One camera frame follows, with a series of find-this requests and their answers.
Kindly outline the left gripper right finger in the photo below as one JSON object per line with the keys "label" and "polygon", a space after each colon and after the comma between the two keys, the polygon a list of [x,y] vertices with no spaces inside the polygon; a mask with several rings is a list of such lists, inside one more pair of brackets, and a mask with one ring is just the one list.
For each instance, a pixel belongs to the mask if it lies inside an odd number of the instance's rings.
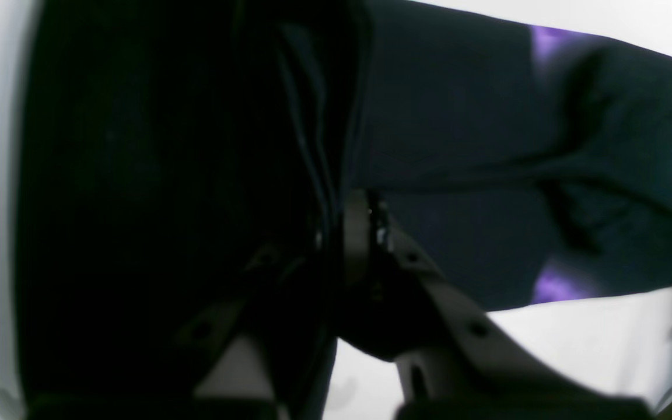
{"label": "left gripper right finger", "polygon": [[375,191],[344,210],[342,338],[394,362],[398,419],[650,419],[645,403],[579,385],[459,292]]}

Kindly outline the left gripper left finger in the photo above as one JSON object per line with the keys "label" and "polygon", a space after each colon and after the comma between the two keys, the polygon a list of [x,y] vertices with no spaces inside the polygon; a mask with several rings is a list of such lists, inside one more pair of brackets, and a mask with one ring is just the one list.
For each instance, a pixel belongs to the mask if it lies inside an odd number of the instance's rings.
{"label": "left gripper left finger", "polygon": [[267,403],[277,419],[320,419],[336,343],[317,256],[269,241],[226,278],[174,344],[206,356],[194,396]]}

